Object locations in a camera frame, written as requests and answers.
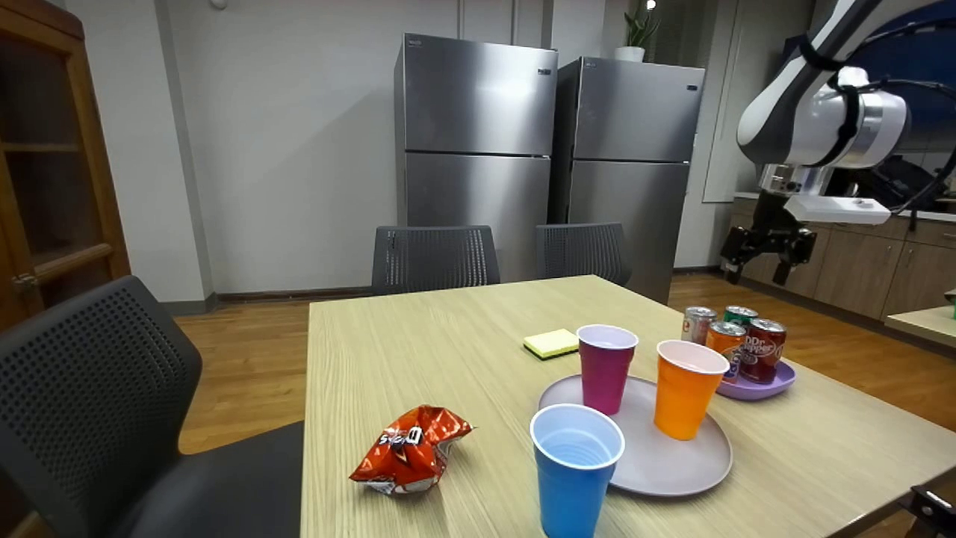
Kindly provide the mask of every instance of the stainless steel refrigerator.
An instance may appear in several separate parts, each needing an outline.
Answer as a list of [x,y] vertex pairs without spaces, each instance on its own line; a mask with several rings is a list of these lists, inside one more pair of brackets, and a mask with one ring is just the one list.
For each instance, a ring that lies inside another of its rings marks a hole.
[[407,36],[398,87],[401,226],[489,226],[519,278],[546,223],[556,51]]
[[558,73],[553,223],[625,229],[626,287],[665,299],[701,70],[581,57]]

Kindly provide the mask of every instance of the black chair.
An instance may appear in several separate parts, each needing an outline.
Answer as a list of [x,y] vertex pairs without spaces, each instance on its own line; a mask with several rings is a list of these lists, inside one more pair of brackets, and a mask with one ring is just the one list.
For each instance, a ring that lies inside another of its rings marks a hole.
[[298,536],[302,426],[175,450],[199,353],[136,278],[0,339],[0,474],[62,538]]
[[446,291],[499,284],[489,229],[378,229],[372,291]]
[[546,278],[601,276],[626,284],[620,226],[537,226],[537,260]]

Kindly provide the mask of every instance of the small plate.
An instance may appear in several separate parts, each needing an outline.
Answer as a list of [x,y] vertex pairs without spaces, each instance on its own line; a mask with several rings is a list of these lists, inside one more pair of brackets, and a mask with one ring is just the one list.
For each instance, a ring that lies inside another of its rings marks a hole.
[[[708,417],[690,442],[668,441],[653,427],[658,387],[626,377],[620,409],[611,423],[625,430],[625,454],[611,487],[643,496],[695,496],[717,487],[734,466],[734,454]],[[580,405],[580,377],[553,383],[537,408]]]
[[734,372],[722,377],[722,383],[717,387],[719,396],[732,397],[732,402],[767,402],[783,396],[792,383],[795,383],[795,368],[785,363],[776,363],[776,377],[773,383],[752,383],[738,377]]

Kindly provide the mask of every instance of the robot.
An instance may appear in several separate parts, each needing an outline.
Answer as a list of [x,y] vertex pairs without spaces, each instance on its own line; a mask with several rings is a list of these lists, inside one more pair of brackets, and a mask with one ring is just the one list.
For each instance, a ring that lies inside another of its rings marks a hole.
[[746,260],[776,255],[773,281],[807,264],[810,226],[885,226],[891,209],[870,197],[826,197],[834,167],[874,167],[898,143],[906,100],[874,90],[846,57],[882,25],[934,0],[834,0],[823,25],[800,43],[779,75],[746,106],[738,146],[756,164],[779,164],[761,176],[750,230],[728,230],[719,270],[741,278]]

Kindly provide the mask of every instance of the refrigerator door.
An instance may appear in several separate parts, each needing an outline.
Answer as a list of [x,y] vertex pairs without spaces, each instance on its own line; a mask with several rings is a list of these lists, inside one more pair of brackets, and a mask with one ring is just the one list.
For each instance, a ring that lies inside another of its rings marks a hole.
[[572,161],[567,223],[625,229],[626,287],[662,291],[676,267],[688,164]]
[[701,70],[598,57],[577,70],[572,158],[690,161]]
[[550,157],[556,51],[407,36],[402,151]]
[[546,223],[546,158],[407,152],[407,226],[489,226],[502,278],[516,278]]

